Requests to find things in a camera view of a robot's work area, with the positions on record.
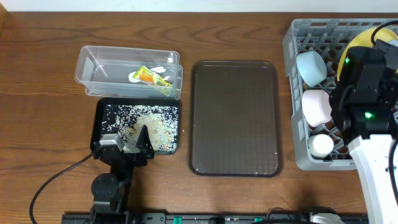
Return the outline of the small white cup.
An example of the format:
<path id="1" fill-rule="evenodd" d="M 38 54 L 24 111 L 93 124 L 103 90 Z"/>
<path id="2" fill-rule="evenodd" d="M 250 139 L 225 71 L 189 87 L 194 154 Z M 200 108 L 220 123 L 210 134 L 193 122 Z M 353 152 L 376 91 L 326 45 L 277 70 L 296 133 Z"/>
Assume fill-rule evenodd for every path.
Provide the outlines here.
<path id="1" fill-rule="evenodd" d="M 326 134 L 317 134 L 308 139 L 308 147 L 313 157 L 323 159 L 332 152 L 334 142 Z"/>

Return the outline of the green orange snack wrapper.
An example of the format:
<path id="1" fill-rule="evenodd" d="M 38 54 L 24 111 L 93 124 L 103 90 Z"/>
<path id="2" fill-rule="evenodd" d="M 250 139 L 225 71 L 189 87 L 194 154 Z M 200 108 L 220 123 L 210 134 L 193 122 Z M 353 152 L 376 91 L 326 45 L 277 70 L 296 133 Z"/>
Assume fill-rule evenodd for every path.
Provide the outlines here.
<path id="1" fill-rule="evenodd" d="M 141 66 L 137 71 L 130 73 L 128 75 L 128 79 L 132 83 L 142 82 L 147 85 L 154 86 L 166 96 L 169 96 L 172 92 L 171 83 L 169 83 L 165 78 L 160 76 L 155 71 L 145 66 Z"/>

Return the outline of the white rice pile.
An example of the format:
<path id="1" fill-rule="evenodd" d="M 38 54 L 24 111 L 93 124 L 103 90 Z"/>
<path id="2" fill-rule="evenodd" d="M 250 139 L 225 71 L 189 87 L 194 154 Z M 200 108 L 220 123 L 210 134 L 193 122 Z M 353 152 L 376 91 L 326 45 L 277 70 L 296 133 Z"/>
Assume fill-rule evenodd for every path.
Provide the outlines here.
<path id="1" fill-rule="evenodd" d="M 125 152 L 135 153 L 136 143 L 143 126 L 156 154 L 173 154 L 177 150 L 177 106 L 106 105 L 101 122 L 101 136 L 118 134 Z"/>

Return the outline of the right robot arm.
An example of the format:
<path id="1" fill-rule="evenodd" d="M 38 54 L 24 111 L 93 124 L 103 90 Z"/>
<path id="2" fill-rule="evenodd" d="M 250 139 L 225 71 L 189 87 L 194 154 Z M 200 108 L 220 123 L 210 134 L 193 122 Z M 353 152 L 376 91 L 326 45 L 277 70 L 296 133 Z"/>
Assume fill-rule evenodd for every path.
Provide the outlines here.
<path id="1" fill-rule="evenodd" d="M 348 49 L 331 117 L 354 160 L 370 223 L 397 223 L 397 46 Z"/>

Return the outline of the pink bowl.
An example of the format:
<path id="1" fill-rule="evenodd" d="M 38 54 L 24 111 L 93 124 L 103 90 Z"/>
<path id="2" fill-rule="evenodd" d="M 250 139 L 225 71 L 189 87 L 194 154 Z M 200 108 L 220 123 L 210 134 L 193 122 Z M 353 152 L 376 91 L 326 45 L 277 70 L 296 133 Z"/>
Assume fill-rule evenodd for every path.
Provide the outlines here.
<path id="1" fill-rule="evenodd" d="M 302 97 L 303 115 L 312 127 L 332 120 L 329 94 L 324 90 L 306 90 Z"/>

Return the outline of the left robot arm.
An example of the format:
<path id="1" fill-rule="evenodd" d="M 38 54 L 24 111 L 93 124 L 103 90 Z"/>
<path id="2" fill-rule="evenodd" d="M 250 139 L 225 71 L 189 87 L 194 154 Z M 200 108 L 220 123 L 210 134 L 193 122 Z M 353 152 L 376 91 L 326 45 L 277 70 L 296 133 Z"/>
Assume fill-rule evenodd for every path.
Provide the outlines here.
<path id="1" fill-rule="evenodd" d="M 147 126 L 137 139 L 136 153 L 125 153 L 118 134 L 105 134 L 94 143 L 93 157 L 110 166 L 108 173 L 97 176 L 91 185 L 94 196 L 90 223 L 138 223 L 139 216 L 128 208 L 129 191 L 135 167 L 146 166 L 154 158 Z"/>

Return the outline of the yellow plate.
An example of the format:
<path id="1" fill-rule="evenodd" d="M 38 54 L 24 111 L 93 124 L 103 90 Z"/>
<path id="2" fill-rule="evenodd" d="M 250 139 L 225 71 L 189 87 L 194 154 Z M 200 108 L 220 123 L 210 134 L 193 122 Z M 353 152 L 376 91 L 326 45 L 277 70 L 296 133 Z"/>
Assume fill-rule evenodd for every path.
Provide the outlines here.
<path id="1" fill-rule="evenodd" d="M 337 81 L 340 80 L 341 71 L 343 65 L 345 64 L 346 53 L 349 48 L 356 47 L 356 46 L 363 46 L 363 47 L 372 47 L 373 44 L 371 42 L 371 35 L 376 30 L 375 27 L 367 29 L 360 34 L 358 34 L 350 43 L 346 46 L 343 54 L 341 55 L 338 70 L 337 70 Z M 375 36 L 376 39 L 383 40 L 385 42 L 389 42 L 391 40 L 397 40 L 397 34 L 388 28 L 382 28 L 379 30 Z"/>

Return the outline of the white plastic film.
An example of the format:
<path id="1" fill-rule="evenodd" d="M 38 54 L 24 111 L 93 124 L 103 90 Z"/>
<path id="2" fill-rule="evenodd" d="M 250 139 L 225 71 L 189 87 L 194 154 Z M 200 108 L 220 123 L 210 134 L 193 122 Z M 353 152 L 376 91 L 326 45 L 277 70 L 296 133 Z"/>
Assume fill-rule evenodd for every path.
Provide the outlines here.
<path id="1" fill-rule="evenodd" d="M 136 72 L 132 72 L 128 75 L 128 80 L 132 83 L 143 82 L 148 85 L 155 86 L 170 86 L 168 82 L 169 76 L 162 77 L 160 74 L 165 72 L 164 67 L 147 68 L 141 66 Z"/>

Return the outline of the light blue bowl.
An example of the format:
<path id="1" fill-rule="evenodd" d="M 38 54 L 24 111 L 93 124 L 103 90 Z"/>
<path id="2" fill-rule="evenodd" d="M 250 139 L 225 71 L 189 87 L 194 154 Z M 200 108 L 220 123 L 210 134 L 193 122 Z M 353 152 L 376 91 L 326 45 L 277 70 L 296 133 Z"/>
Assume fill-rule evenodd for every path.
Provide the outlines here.
<path id="1" fill-rule="evenodd" d="M 320 84 L 327 76 L 326 65 L 316 51 L 298 54 L 296 63 L 302 79 L 311 88 Z"/>

